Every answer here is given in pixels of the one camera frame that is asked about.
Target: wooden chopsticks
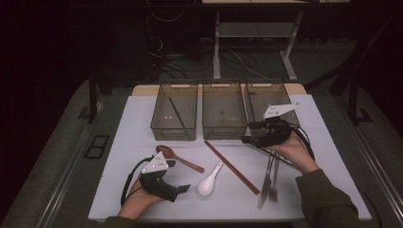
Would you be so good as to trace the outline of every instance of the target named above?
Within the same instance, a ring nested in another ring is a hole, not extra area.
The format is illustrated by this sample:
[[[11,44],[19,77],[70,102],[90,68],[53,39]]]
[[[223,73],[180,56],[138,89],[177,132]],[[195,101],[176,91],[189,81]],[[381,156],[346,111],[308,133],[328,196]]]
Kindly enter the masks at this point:
[[[216,148],[214,148],[210,142],[204,141],[204,143],[222,160],[222,162],[224,162],[224,164],[226,164],[232,170],[232,172],[235,173],[235,175],[240,178],[241,181],[246,184],[246,186],[249,187],[249,189],[252,190],[253,193],[255,193],[255,195],[260,193],[260,190],[255,187],[255,185],[253,185],[253,183],[251,183],[247,178],[245,178],[245,176],[243,176],[242,173],[236,167],[234,167],[234,165],[232,165]]]

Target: person's arm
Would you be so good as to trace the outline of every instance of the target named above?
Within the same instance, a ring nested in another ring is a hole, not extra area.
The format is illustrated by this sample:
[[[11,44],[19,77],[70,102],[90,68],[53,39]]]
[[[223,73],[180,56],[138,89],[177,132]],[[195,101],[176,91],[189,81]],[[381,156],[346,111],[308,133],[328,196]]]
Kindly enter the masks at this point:
[[[106,219],[105,228],[133,228],[135,220],[150,206],[163,201],[162,198],[145,192],[140,184],[140,176],[133,183],[124,205],[116,217]]]
[[[311,228],[365,227],[350,197],[332,185],[311,158],[296,133],[279,145],[267,147],[290,161],[302,174],[297,178],[301,208]]]

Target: knife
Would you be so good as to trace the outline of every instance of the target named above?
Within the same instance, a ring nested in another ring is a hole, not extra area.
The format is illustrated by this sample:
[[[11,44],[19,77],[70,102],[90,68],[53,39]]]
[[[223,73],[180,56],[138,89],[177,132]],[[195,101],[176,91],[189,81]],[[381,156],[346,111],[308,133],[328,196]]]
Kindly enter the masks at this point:
[[[270,186],[272,185],[272,181],[270,180],[270,171],[272,170],[274,156],[270,156],[269,162],[267,164],[266,176],[264,177],[263,187],[261,188],[261,194],[259,199],[258,208],[260,208],[263,203],[266,201],[267,194],[269,194]]]

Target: metal fork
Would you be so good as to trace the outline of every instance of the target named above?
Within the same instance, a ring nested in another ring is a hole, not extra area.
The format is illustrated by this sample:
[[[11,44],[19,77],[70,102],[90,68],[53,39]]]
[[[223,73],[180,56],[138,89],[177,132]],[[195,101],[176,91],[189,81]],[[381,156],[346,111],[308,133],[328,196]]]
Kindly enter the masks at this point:
[[[277,157],[276,153],[276,161],[275,161],[275,175],[273,177],[273,185],[269,189],[269,198],[270,201],[272,202],[277,202],[278,200],[278,191],[276,188],[276,182],[277,182],[277,176],[278,176],[278,164],[279,164],[279,158]]]

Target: spoon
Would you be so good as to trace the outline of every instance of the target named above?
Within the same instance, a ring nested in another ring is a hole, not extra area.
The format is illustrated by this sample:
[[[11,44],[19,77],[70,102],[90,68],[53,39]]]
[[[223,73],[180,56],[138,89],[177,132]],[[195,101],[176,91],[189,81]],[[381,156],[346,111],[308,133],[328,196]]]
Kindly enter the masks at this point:
[[[198,166],[198,165],[196,165],[196,164],[194,164],[192,162],[189,162],[189,161],[186,161],[184,159],[181,159],[180,157],[178,157],[174,153],[174,151],[170,147],[168,147],[166,145],[157,145],[157,147],[155,149],[157,150],[157,153],[160,152],[160,151],[163,152],[163,156],[166,159],[178,160],[178,161],[183,162],[184,164],[186,164],[187,166],[191,167],[192,169],[194,169],[194,170],[196,170],[198,172],[201,172],[201,173],[204,172],[204,169],[202,167],[200,167],[200,166]]]
[[[210,174],[210,176],[208,176],[205,180],[203,180],[201,183],[199,183],[198,192],[201,195],[207,196],[207,195],[210,195],[210,193],[213,191],[214,180],[216,179],[217,173],[222,168],[222,165],[223,165],[223,162],[220,161],[216,165],[216,168],[213,170],[213,172]]]

